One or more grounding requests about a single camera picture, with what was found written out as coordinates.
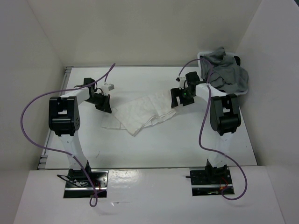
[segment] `gray cloth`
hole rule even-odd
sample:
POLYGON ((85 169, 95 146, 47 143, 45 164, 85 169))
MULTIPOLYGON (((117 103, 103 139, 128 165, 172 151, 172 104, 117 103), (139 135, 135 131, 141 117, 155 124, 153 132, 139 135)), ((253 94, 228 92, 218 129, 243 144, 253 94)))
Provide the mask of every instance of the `gray cloth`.
MULTIPOLYGON (((203 56, 213 65, 213 73, 210 77, 210 84, 223 92, 236 93, 244 92, 248 88, 248 72, 237 65, 235 58, 227 56, 223 47, 203 56)), ((201 78, 207 80, 209 65, 200 61, 201 78)))

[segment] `table surface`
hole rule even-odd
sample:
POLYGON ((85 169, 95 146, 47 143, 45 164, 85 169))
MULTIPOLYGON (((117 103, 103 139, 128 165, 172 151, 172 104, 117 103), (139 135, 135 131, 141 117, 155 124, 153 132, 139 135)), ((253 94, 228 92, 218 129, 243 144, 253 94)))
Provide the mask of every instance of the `table surface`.
MULTIPOLYGON (((107 82, 115 89, 111 91, 111 108, 149 94, 178 87, 175 80, 181 66, 175 67, 115 67, 107 82)), ((85 77, 97 79, 108 67, 72 68, 65 87, 82 84, 85 77)), ((182 75, 198 71, 198 67, 186 67, 182 75)), ((78 131, 82 150, 92 168, 175 168, 205 166, 209 152, 198 144, 199 130, 204 117, 206 102, 195 97, 195 103, 178 107, 170 120, 141 130, 135 137, 126 130, 108 130, 101 127, 104 112, 94 105, 83 102, 79 106, 81 126, 78 131)), ((219 138, 209 123, 203 132, 203 145, 215 148, 219 138)), ((63 149, 59 138, 52 132, 48 147, 63 149)), ((46 169, 68 168, 66 155, 46 152, 46 169)), ((256 165, 245 124, 242 120, 231 142, 229 156, 240 165, 256 165)))
MULTIPOLYGON (((56 175, 67 170, 30 171, 14 224, 283 224, 265 167, 243 169, 248 190, 237 201, 192 196, 188 168, 110 170, 107 198, 95 208, 89 198, 63 199, 64 181, 56 175)), ((237 167, 230 172, 240 195, 244 178, 237 167)))

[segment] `white wall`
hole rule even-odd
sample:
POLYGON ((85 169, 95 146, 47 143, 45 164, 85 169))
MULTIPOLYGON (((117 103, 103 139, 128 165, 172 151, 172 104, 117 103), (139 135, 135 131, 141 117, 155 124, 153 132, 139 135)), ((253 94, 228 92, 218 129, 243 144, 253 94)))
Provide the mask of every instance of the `white wall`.
POLYGON ((261 0, 28 0, 64 65, 185 64, 235 51, 261 0))
POLYGON ((237 54, 249 72, 241 98, 252 147, 266 165, 287 224, 297 224, 299 148, 299 7, 263 0, 237 54))
MULTIPOLYGON (((25 0, 1 0, 0 21, 0 223, 9 224, 41 154, 21 133, 22 109, 34 96, 60 88, 64 68, 25 0)), ((41 144, 48 131, 47 99, 25 115, 28 134, 41 144)))

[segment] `white cloth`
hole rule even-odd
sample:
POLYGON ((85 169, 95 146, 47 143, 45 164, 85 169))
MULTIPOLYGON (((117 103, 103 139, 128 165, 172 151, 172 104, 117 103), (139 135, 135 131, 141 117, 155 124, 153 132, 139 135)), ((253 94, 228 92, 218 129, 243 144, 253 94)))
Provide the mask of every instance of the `white cloth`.
POLYGON ((175 113, 171 108, 171 93, 166 90, 113 108, 112 114, 104 115, 101 127, 127 130, 136 136, 142 128, 162 123, 175 113))

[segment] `wall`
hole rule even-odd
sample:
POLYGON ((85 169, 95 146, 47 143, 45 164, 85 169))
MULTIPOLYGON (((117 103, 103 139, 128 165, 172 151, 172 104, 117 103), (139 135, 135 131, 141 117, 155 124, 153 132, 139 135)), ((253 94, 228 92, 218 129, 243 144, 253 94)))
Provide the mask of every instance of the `wall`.
POLYGON ((249 72, 241 110, 252 147, 266 165, 287 224, 298 223, 299 7, 263 0, 237 54, 249 72))
POLYGON ((185 64, 235 51, 261 0, 28 0, 65 65, 185 64))
MULTIPOLYGON (((64 68, 25 0, 1 0, 0 20, 0 223, 9 224, 41 154, 21 133, 22 109, 34 96, 60 88, 64 68)), ((41 144, 48 131, 47 99, 25 115, 28 134, 41 144)))

